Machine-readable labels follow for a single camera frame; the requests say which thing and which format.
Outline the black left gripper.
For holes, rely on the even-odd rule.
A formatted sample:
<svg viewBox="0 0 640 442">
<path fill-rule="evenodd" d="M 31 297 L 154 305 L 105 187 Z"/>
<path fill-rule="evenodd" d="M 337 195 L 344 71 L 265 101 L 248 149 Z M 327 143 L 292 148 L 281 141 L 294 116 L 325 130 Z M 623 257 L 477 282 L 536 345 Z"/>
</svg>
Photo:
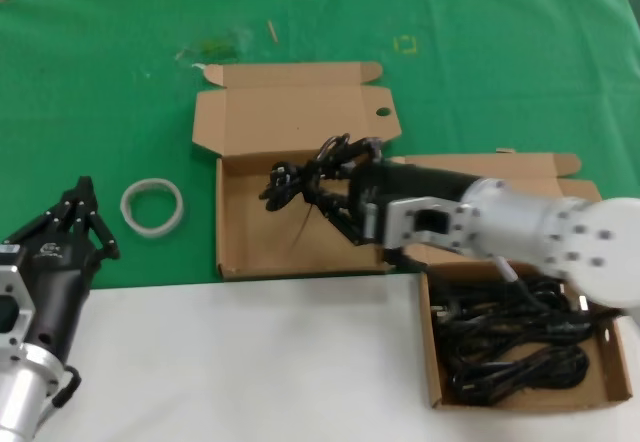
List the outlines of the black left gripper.
<svg viewBox="0 0 640 442">
<path fill-rule="evenodd" d="M 90 232 L 101 244 L 97 249 Z M 95 261 L 120 258 L 115 236 L 98 213 L 92 179 L 81 176 L 56 204 L 2 243 L 21 245 L 26 251 L 25 285 L 35 316 L 25 341 L 67 361 L 96 273 Z"/>
</svg>

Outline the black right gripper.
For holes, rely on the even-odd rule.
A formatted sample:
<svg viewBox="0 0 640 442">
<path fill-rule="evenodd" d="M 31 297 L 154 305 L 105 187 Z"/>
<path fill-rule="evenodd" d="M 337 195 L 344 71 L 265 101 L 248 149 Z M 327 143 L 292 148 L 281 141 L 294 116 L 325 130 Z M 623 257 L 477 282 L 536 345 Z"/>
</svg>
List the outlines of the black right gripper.
<svg viewBox="0 0 640 442">
<path fill-rule="evenodd" d="M 331 137 L 319 151 L 319 170 L 322 175 L 350 175 L 348 200 L 320 189 L 310 204 L 353 245 L 362 240 L 385 249 L 411 243 L 460 249 L 459 233 L 452 227 L 475 177 L 381 157 L 379 138 L 351 142 L 349 135 Z"/>
</svg>

